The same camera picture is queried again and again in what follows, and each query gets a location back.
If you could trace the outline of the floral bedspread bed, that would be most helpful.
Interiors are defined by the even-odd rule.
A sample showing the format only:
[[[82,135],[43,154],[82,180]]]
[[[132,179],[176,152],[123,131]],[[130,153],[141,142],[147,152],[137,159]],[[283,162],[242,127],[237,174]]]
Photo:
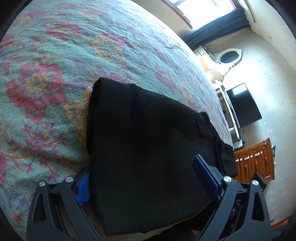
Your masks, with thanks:
[[[88,161],[86,118],[100,77],[134,83],[208,114],[232,140],[195,53],[133,1],[32,1],[1,41],[1,209],[22,240],[40,180]]]

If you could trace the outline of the right dark blue curtain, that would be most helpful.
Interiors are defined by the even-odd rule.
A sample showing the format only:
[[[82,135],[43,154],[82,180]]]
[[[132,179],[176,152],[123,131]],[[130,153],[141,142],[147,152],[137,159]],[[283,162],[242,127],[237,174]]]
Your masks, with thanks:
[[[244,8],[239,7],[197,30],[188,32],[181,39],[194,51],[199,46],[248,28],[250,24]]]

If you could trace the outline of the white tv stand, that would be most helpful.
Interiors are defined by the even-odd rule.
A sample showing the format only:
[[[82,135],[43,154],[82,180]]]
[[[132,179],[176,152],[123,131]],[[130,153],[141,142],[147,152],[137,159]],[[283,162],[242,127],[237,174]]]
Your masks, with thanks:
[[[236,113],[234,111],[234,107],[230,101],[230,97],[227,94],[227,91],[221,82],[217,83],[215,90],[219,98],[222,111],[226,118],[231,138],[233,142],[240,141],[241,140],[240,125],[239,125]]]

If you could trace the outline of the black pants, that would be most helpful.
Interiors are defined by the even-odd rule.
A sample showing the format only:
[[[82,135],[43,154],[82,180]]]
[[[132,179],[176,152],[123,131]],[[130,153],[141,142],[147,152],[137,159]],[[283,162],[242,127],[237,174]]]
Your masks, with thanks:
[[[92,89],[86,146],[92,209],[106,235],[150,232],[205,208],[196,155],[223,175],[237,175],[232,146],[205,112],[107,78]]]

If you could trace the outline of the cream vanity dresser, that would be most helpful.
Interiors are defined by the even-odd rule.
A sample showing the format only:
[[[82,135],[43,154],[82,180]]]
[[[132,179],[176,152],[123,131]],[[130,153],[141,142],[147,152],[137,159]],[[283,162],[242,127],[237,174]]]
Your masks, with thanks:
[[[208,53],[203,46],[199,46],[194,53],[199,59],[208,80],[212,84],[217,81],[222,83],[225,76],[225,69],[222,64],[211,53]]]

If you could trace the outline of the wooden drawer cabinet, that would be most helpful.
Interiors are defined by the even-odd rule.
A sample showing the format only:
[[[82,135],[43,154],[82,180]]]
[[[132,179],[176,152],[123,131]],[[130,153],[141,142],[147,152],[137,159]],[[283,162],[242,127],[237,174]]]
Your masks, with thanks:
[[[270,138],[259,144],[234,152],[238,175],[234,180],[249,183],[255,172],[260,174],[265,182],[275,179],[274,156]]]

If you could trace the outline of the black flat television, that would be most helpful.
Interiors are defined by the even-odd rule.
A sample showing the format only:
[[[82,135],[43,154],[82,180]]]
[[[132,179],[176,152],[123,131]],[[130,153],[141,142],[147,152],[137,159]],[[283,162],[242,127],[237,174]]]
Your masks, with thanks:
[[[227,90],[226,93],[228,94],[240,127],[245,127],[262,119],[255,100],[244,83]]]

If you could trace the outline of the white oval vanity mirror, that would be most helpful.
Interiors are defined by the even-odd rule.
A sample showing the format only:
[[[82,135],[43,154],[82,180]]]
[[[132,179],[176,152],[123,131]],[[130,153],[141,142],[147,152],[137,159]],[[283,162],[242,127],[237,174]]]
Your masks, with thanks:
[[[242,55],[242,50],[237,48],[229,48],[220,52],[218,58],[218,62],[220,64],[220,74],[225,76],[230,69],[240,63]]]

